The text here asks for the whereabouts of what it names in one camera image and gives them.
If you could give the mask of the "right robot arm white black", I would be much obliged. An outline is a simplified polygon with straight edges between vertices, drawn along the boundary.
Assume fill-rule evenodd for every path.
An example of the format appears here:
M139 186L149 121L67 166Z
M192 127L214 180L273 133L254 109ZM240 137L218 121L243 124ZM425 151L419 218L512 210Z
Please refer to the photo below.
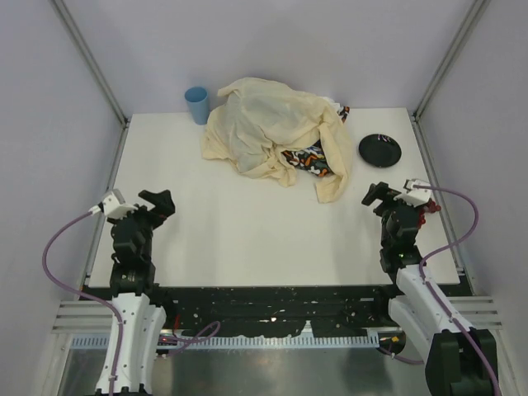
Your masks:
M406 180L397 191L385 182L372 184L361 203L377 202L381 219L379 251L382 270L393 282L387 310L425 366L432 395L499 395L497 343L487 329L477 329L448 300L433 280L417 246L426 216L440 211L436 187Z

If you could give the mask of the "cream yellow cloth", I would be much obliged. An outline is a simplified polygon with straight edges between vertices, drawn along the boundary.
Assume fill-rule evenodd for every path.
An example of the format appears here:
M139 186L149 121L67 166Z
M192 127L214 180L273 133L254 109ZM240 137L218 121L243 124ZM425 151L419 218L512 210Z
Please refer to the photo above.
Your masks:
M282 153L320 140L332 175L318 177L317 199L326 204L343 195L351 178L352 141L323 97L261 78L241 78L218 94L225 102L210 113L201 141L203 158L227 161L241 176L270 178L289 187L304 170L287 163Z

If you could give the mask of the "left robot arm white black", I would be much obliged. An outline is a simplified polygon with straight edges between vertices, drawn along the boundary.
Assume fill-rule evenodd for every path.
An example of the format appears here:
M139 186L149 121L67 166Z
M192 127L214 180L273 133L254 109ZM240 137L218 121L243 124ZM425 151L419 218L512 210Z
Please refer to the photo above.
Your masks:
M157 293L152 261L153 231L176 213L168 190L143 190L152 204L131 205L120 191L108 192L99 208L111 224L113 261L111 333L96 395L150 395L158 339L174 304Z

